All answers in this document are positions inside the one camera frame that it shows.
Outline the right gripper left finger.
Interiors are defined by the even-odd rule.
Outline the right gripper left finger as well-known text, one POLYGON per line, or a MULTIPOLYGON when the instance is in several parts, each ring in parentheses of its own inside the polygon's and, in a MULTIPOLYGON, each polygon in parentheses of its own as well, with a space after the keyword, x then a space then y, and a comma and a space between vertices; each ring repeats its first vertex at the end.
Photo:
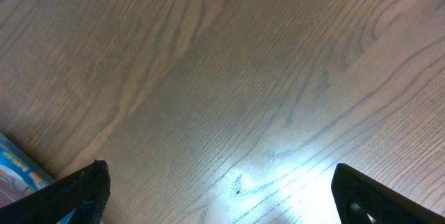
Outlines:
POLYGON ((108 202, 111 178, 104 160, 64 177, 1 208, 5 224, 53 224, 72 214, 71 224, 99 224, 108 202))

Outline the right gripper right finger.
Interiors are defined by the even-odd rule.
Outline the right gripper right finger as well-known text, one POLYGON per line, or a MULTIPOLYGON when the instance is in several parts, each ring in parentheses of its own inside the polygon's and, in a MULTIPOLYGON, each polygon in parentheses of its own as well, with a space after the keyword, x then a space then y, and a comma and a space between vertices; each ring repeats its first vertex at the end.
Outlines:
POLYGON ((443 223, 444 217, 345 163, 337 164, 332 195, 342 223, 443 223))

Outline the blue Kool Fever box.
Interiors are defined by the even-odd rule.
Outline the blue Kool Fever box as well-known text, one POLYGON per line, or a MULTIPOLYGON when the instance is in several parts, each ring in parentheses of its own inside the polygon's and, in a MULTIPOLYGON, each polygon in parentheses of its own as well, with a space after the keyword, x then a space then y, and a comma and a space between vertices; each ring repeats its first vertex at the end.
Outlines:
POLYGON ((33 213, 36 206, 18 207, 17 202, 56 180, 1 134, 1 208, 22 220, 33 213))

